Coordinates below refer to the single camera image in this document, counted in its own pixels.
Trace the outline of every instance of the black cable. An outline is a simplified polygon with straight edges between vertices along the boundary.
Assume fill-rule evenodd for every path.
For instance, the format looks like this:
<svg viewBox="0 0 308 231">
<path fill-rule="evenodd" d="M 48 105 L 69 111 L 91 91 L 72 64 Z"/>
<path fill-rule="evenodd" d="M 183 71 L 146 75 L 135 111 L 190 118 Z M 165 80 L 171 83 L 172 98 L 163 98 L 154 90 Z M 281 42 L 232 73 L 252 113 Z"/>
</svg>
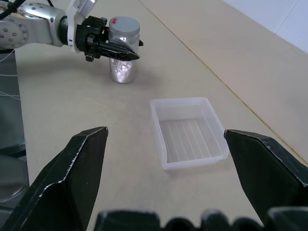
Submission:
<svg viewBox="0 0 308 231">
<path fill-rule="evenodd" d="M 50 6 L 54 7 L 53 3 L 51 2 L 51 0 L 47 0 L 47 2 L 49 3 Z"/>
<path fill-rule="evenodd" d="M 25 2 L 25 0 L 16 0 L 15 2 L 10 2 L 8 4 L 8 8 L 0 13 L 0 20 L 9 16 L 11 13 L 16 12 L 18 7 L 20 7 L 23 3 Z"/>
</svg>

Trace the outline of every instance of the transparent plastic tray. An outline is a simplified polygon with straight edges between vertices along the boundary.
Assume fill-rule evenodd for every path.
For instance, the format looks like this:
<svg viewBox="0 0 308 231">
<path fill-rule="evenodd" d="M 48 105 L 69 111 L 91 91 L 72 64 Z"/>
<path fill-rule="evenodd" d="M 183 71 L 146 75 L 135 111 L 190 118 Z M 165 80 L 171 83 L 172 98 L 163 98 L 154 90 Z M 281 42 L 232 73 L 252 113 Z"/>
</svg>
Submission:
<svg viewBox="0 0 308 231">
<path fill-rule="evenodd" d="M 224 128 L 207 98 L 152 100 L 151 110 L 163 169 L 227 158 Z"/>
</svg>

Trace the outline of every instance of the beige tabletop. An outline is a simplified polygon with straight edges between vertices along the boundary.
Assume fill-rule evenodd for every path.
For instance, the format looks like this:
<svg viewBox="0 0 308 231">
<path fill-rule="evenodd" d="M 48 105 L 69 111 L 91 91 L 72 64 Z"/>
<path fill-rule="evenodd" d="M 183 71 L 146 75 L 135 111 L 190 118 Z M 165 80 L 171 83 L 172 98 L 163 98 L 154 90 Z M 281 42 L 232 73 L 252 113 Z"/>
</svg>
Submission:
<svg viewBox="0 0 308 231">
<path fill-rule="evenodd" d="M 66 9 L 69 1 L 57 1 Z M 88 230 L 103 209 L 155 210 L 165 224 L 199 224 L 207 208 L 233 220 L 257 215 L 231 156 L 210 166 L 164 171 L 151 128 L 150 100 L 207 97 L 224 128 L 274 134 L 137 0 L 102 0 L 91 15 L 126 15 L 141 24 L 139 71 L 131 84 L 110 79 L 108 59 L 93 63 L 67 47 L 16 51 L 30 182 L 82 130 L 108 126 L 102 178 Z"/>
<path fill-rule="evenodd" d="M 242 4 L 240 0 L 140 2 L 308 163 L 308 53 L 226 2 L 238 3 L 242 10 L 249 4 L 263 4 L 268 10 L 272 7 L 270 17 L 266 18 L 263 12 L 259 14 L 265 24 L 275 19 L 275 3 L 270 6 L 272 1 L 257 0 Z M 295 2 L 297 9 L 299 4 L 307 3 L 286 1 L 284 6 Z M 253 12 L 261 9 L 264 8 L 256 7 Z M 283 7 L 278 11 L 283 14 Z M 298 29 L 294 34 L 296 38 L 301 30 L 296 26 L 291 28 Z"/>
</svg>

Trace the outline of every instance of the metal container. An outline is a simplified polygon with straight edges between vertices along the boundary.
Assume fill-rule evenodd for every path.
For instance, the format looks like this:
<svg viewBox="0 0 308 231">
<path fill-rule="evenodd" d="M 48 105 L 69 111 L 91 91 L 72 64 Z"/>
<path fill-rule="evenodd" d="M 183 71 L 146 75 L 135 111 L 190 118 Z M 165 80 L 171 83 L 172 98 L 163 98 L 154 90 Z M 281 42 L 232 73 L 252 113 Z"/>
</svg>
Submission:
<svg viewBox="0 0 308 231">
<path fill-rule="evenodd" d="M 131 17 L 115 17 L 109 22 L 109 42 L 129 46 L 137 53 L 140 25 Z M 136 61 L 109 59 L 112 78 L 118 83 L 129 83 L 136 78 Z"/>
</svg>

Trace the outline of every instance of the white label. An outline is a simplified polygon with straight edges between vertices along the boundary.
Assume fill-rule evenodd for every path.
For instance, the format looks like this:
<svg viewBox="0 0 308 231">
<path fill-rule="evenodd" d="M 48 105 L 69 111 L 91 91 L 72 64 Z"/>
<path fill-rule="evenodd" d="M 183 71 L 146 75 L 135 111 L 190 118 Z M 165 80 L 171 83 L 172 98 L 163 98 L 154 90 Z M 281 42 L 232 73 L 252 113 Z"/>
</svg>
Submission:
<svg viewBox="0 0 308 231">
<path fill-rule="evenodd" d="M 88 0 L 75 0 L 74 7 L 77 9 L 78 13 L 82 10 Z"/>
</svg>

